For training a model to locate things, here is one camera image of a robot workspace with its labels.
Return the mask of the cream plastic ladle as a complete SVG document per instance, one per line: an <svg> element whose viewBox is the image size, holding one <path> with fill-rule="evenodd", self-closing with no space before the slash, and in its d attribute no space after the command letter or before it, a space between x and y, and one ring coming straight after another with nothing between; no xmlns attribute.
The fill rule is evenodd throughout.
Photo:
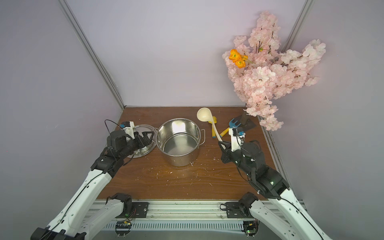
<svg viewBox="0 0 384 240"><path fill-rule="evenodd" d="M197 118L201 122L211 122L212 124L214 123L213 115L209 108L200 108L197 112ZM220 137L220 134L216 128L216 125L214 125L214 129L216 132L216 138L218 139L218 141L222 141L222 138Z"/></svg>

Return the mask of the stainless steel pot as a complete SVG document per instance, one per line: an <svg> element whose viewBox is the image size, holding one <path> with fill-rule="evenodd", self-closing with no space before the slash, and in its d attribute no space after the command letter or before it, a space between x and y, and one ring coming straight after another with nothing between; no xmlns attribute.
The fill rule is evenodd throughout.
<svg viewBox="0 0 384 240"><path fill-rule="evenodd" d="M206 141L206 131L189 119L172 119L155 129L155 143L165 160L174 167L191 165Z"/></svg>

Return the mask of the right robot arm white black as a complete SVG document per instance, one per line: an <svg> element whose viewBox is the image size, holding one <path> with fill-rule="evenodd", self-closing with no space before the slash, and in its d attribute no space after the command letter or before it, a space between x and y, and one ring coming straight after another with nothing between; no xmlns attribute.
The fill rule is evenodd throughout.
<svg viewBox="0 0 384 240"><path fill-rule="evenodd" d="M257 141L245 143L239 137L233 143L219 142L223 163L234 163L247 175L248 183L259 195L272 203L283 215L277 216L254 194L247 193L240 204L282 240L328 240L330 237L316 224L296 198L282 175L269 167Z"/></svg>

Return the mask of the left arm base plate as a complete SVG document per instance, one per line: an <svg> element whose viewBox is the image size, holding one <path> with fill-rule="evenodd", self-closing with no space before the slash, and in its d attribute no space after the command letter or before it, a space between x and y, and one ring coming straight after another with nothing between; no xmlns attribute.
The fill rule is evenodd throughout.
<svg viewBox="0 0 384 240"><path fill-rule="evenodd" d="M149 202L132 202L125 203L123 212L117 218L146 218L149 208Z"/></svg>

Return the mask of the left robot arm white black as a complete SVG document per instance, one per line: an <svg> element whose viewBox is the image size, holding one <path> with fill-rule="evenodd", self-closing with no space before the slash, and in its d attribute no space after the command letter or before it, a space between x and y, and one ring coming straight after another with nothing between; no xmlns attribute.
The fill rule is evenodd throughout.
<svg viewBox="0 0 384 240"><path fill-rule="evenodd" d="M88 220L85 216L101 191L127 164L125 159L153 143L153 131L138 133L132 127L113 131L107 145L91 166L85 181L62 211L45 227L37 228L32 240L91 240L114 218L132 215L132 197L117 193Z"/></svg>

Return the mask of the glass pot lid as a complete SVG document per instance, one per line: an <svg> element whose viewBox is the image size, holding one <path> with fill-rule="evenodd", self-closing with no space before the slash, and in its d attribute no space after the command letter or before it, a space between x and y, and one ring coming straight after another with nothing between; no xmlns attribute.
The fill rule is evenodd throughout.
<svg viewBox="0 0 384 240"><path fill-rule="evenodd" d="M135 137L139 137L139 146L142 147L133 154L129 155L129 158L141 158L148 155L156 146L153 138L155 137L156 129L150 125L138 125L134 127Z"/></svg>

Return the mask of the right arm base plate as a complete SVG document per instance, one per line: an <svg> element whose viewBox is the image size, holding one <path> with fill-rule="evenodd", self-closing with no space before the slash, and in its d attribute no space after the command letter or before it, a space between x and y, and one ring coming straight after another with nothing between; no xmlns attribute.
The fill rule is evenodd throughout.
<svg viewBox="0 0 384 240"><path fill-rule="evenodd" d="M226 212L229 219L253 219L250 205L239 202L226 202L221 205L221 210Z"/></svg>

